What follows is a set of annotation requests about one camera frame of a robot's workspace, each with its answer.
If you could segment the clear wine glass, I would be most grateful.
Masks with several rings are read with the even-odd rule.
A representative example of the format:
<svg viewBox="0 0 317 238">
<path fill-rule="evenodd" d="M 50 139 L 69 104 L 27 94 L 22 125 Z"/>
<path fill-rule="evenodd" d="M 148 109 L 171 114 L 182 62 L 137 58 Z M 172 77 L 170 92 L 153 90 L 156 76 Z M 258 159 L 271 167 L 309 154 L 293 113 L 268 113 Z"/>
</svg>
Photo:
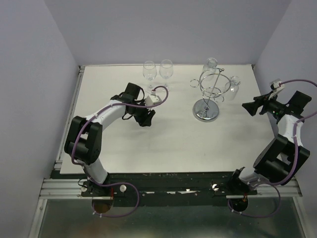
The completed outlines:
<svg viewBox="0 0 317 238">
<path fill-rule="evenodd" d="M 153 61 L 146 61 L 143 64 L 143 76 L 148 81 L 147 92 L 151 93 L 153 90 L 153 80 L 157 76 L 156 64 Z"/>
</svg>

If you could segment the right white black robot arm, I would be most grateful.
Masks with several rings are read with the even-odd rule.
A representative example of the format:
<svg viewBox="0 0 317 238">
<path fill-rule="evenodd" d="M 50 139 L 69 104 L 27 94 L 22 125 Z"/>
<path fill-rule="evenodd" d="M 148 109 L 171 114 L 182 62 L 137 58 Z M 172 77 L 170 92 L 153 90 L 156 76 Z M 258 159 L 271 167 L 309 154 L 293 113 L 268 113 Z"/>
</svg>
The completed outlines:
<svg viewBox="0 0 317 238">
<path fill-rule="evenodd" d="M 254 97 L 253 102 L 243 103 L 243 108 L 254 116 L 272 114 L 277 120 L 278 134 L 260 153 L 253 164 L 254 171 L 237 169 L 227 183 L 233 194 L 248 193 L 261 184 L 285 185 L 310 156 L 300 139 L 303 122 L 301 113 L 311 97 L 296 91 L 287 104 L 277 101 L 272 92 Z"/>
</svg>

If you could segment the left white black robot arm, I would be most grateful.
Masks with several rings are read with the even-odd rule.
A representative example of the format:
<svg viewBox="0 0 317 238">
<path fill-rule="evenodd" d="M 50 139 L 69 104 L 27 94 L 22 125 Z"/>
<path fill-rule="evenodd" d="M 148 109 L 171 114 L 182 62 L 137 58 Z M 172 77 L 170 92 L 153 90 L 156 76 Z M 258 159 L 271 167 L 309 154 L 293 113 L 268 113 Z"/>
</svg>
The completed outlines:
<svg viewBox="0 0 317 238">
<path fill-rule="evenodd" d="M 64 152 L 95 181 L 93 191 L 99 196 L 106 195 L 110 189 L 110 184 L 106 181 L 108 172 L 99 159 L 103 131 L 115 120 L 123 119 L 126 114 L 134 117 L 141 127 L 151 126 L 155 115 L 151 107 L 161 102 L 155 91 L 138 100 L 140 92 L 144 92 L 140 86 L 128 83 L 125 91 L 111 97 L 104 108 L 86 117 L 76 116 L 71 121 Z"/>
</svg>

